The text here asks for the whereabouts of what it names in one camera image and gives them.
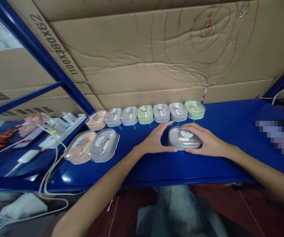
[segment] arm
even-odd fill
[[[59,220],[52,236],[84,236],[87,229],[117,193],[130,170],[144,154],[176,152],[176,148],[162,146],[160,141],[165,128],[172,123],[173,121],[161,123],[141,144],[135,146],[125,158],[101,177]]]
[[[183,127],[195,133],[203,143],[201,148],[186,149],[187,152],[207,156],[222,156],[234,161],[284,202],[283,173],[246,154],[238,147],[222,141],[209,130],[195,123],[185,124]]]

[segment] blue table surface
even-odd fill
[[[284,119],[284,111],[260,99],[205,104],[203,119],[187,119],[172,126],[196,122],[224,141],[240,147],[258,160],[284,173],[284,155],[271,147],[253,124],[256,120]],[[74,165],[64,161],[51,179],[49,190],[84,190],[142,142],[159,124],[124,126],[113,129],[120,135],[113,158],[104,163],[92,161]],[[168,127],[162,136],[167,145]],[[133,167],[123,183],[128,186],[161,186],[187,183],[248,181],[252,177],[235,163],[222,157],[176,153],[146,154]]]

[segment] jeans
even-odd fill
[[[217,237],[188,186],[155,190],[158,199],[151,237]]]

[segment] blue metal shelf frame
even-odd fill
[[[52,56],[43,47],[43,45],[34,36],[34,34],[30,31],[30,29],[6,0],[0,0],[0,21],[43,66],[43,68],[52,76],[52,78],[57,81],[57,83],[43,87],[40,90],[0,105],[0,113],[25,103],[59,86],[61,86],[67,92],[67,94],[85,111],[85,113],[91,114],[94,111],[94,108],[91,106],[91,104],[78,90],[78,88],[61,69],[61,67],[55,62]]]

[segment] person's left hand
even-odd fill
[[[173,124],[174,121],[161,123],[155,128],[151,134],[141,142],[138,147],[144,153],[159,153],[159,152],[176,152],[177,148],[173,146],[163,146],[161,143],[161,136],[167,126]]]

